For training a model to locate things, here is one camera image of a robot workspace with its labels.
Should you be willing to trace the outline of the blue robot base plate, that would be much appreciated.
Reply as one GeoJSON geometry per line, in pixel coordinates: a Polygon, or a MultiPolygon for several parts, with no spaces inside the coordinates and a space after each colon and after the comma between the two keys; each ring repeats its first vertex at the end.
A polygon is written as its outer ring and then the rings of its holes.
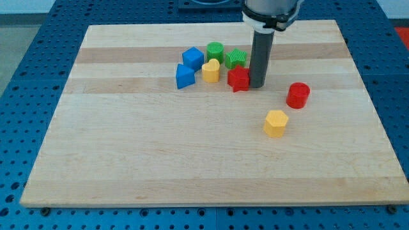
{"type": "Polygon", "coordinates": [[[241,9],[242,0],[178,0],[178,10],[224,10],[241,9]]]}

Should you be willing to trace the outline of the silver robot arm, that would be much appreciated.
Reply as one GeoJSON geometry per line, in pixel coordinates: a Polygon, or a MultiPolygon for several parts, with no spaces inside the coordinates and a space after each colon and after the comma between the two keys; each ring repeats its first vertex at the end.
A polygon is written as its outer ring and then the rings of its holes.
{"type": "Polygon", "coordinates": [[[304,0],[245,0],[243,21],[261,34],[285,31],[297,18],[304,0]]]}

